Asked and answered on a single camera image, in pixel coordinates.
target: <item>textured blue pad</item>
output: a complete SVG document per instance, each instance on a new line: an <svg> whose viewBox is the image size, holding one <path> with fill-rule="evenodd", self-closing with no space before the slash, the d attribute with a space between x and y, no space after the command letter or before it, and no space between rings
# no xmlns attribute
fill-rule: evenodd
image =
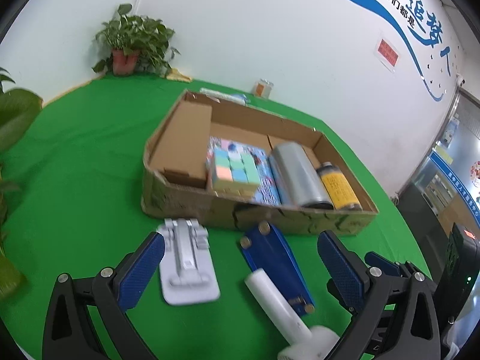
<svg viewBox="0 0 480 360"><path fill-rule="evenodd" d="M365 262L369 264L369 266L376 266L377 268L380 268L382 272L387 275L398 277L401 276L400 267L398 265L388 261L385 257L375 253L374 251L369 251L365 255Z"/></svg>
<svg viewBox="0 0 480 360"><path fill-rule="evenodd" d="M128 261L131 266L118 285L118 305L123 312L137 305L164 254L163 235L155 233L148 245L140 250L140 254L134 253L134 261Z"/></svg>
<svg viewBox="0 0 480 360"><path fill-rule="evenodd" d="M363 283L326 232L318 236L317 250L346 306L359 312L363 308Z"/></svg>
<svg viewBox="0 0 480 360"><path fill-rule="evenodd" d="M279 229L271 223L269 225L271 231L267 235L262 235L258 226L245 233L251 240L251 246L241 250L243 257L252 272L263 268L287 301L302 298L304 303L291 306L298 315L305 315L305 305L314 305L314 300L285 237Z"/></svg>

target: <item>green tablecloth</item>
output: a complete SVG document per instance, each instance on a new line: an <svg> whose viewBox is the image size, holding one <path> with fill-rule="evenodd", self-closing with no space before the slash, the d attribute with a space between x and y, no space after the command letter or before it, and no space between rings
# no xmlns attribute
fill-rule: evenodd
<svg viewBox="0 0 480 360"><path fill-rule="evenodd" d="M0 316L36 359L41 358L45 315L57 276L69 272L82 278L115 266L160 223L140 208L143 146L182 90L201 87L237 92L201 81L107 76L48 105L3 156L4 178L23 186L21 194L8 196L5 250L28 283L0 304ZM369 192L380 214L359 235L342 239L347 248L361 257L376 251L387 259L411 260L427 271L397 209L325 123L270 100L252 98L252 103L325 133ZM209 234L220 299L169 306L156 274L138 306L128 311L129 318L159 359L276 359L287 343L243 282L249 269L236 245L241 234L221 229L209 229ZM329 276L318 257L316 237L286 238L316 302L315 313L303 320L341 335L350 315L326 290ZM107 353L118 359L95 308L92 315Z"/></svg>

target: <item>pastel cube puzzle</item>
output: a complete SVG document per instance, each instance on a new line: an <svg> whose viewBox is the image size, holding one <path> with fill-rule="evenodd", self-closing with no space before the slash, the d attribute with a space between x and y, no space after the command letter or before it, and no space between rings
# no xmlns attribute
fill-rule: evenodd
<svg viewBox="0 0 480 360"><path fill-rule="evenodd" d="M213 191L251 198L261 184L255 160L250 153L215 148L210 162L210 188Z"/></svg>

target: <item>ceiling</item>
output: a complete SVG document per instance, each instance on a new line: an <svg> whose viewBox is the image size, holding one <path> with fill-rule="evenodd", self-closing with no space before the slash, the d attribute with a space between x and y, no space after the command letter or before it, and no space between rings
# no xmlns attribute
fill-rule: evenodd
<svg viewBox="0 0 480 360"><path fill-rule="evenodd" d="M443 8L457 33L465 55L480 61L480 43L452 0L441 0Z"/></svg>

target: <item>blue chinese character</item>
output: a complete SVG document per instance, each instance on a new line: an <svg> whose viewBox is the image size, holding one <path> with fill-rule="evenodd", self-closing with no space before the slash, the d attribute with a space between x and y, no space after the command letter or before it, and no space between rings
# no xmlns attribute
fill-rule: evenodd
<svg viewBox="0 0 480 360"><path fill-rule="evenodd" d="M449 75L449 76L452 76L452 75L450 74L450 64L449 64L449 62L448 62L448 53L449 53L449 52L450 52L450 47L447 46L447 47L445 47L445 49L443 49L443 50L440 52L440 57L444 57L444 56L447 57L447 71L448 71L448 75Z"/></svg>
<svg viewBox="0 0 480 360"><path fill-rule="evenodd" d="M405 4L405 7L406 9L409 10L409 12L413 15L413 17L415 18L415 20L417 21L417 24L418 26L420 27L420 29L425 32L425 30L423 29L422 25L420 24L421 21L423 21L423 14L425 13L425 10L423 9L423 2L422 0L417 0L415 1L415 8L412 8L413 7L413 0L409 0L410 1L410 6L408 6L407 4Z"/></svg>
<svg viewBox="0 0 480 360"><path fill-rule="evenodd" d="M440 34L443 33L442 31L442 24L440 21L437 24L437 19L435 17L435 14L432 13L431 15L427 12L427 26L430 27L430 39L424 39L420 35L418 35L412 28L409 27L410 32L412 35L421 43L424 44L425 46L431 46L432 48L434 45L438 43L442 43L442 38L440 37Z"/></svg>

